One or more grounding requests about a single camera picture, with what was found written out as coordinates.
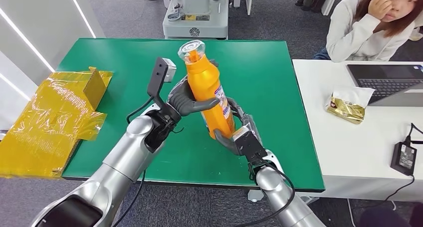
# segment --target clear bottle cap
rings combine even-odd
[[[178,56],[187,63],[194,63],[204,55],[206,45],[200,40],[185,43],[179,48]]]

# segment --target floor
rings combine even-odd
[[[328,16],[304,12],[293,5],[296,0],[253,0],[251,16],[246,15],[245,0],[239,9],[229,12],[229,39],[286,40],[291,57],[310,59],[325,45],[330,23]],[[162,1],[90,0],[107,37],[163,38]],[[423,40],[408,41],[392,60],[423,61]],[[77,181],[0,179],[0,220],[3,226],[27,226],[51,201],[81,184]],[[131,187],[123,209],[134,196]],[[374,201],[351,200],[355,223]],[[384,203],[391,207],[391,202]],[[397,212],[410,217],[414,203],[396,202]],[[351,227],[346,199],[320,199],[311,209],[328,227]],[[252,221],[270,213],[263,200],[246,199],[245,190],[145,185],[140,197],[120,226],[232,226]],[[278,226],[268,221],[257,226]]]

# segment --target green tabletop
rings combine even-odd
[[[187,73],[178,57],[184,40],[79,39],[57,71],[88,66],[114,75],[97,111],[107,113],[95,141],[82,141],[63,172],[64,178],[88,178],[126,130],[125,117],[148,98],[146,89],[156,58],[170,58],[178,70],[161,92],[167,97]],[[209,59],[219,63],[225,94],[254,117],[265,148],[279,159],[296,189],[325,189],[319,162],[284,41],[205,41]],[[213,140],[200,113],[184,117],[147,169],[146,180],[166,183],[254,187],[244,157]]]

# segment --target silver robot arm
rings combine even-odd
[[[146,146],[153,120],[145,114],[158,109],[157,105],[152,105],[135,118],[100,168],[76,189],[45,207],[31,226],[111,226],[129,187],[164,145],[163,142],[154,152]]]
[[[130,185],[151,164],[181,117],[211,109],[219,103],[217,98],[195,101],[186,78],[174,86],[165,103],[159,93],[163,83],[172,80],[175,71],[172,61],[157,58],[147,87],[148,102],[153,100],[155,104],[132,122],[129,115],[126,132],[100,168],[86,182],[45,207],[32,221],[32,227],[112,225]]]
[[[235,155],[246,157],[250,179],[254,180],[267,196],[274,217],[283,227],[325,227],[307,204],[286,184],[286,181],[292,183],[286,179],[277,157],[270,150],[263,148],[252,116],[244,113],[235,100],[228,98],[228,102],[232,113],[241,120],[243,126],[234,132],[231,139],[225,138],[219,130],[215,130],[216,140]],[[238,226],[258,224],[264,219]]]
[[[274,212],[286,206],[292,189],[286,185],[279,173],[270,167],[263,167],[257,172],[256,182],[267,196],[270,208]],[[297,194],[288,207],[276,218],[284,227],[325,227]]]

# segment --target woman's hand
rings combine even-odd
[[[392,9],[391,0],[371,0],[368,13],[381,20]]]

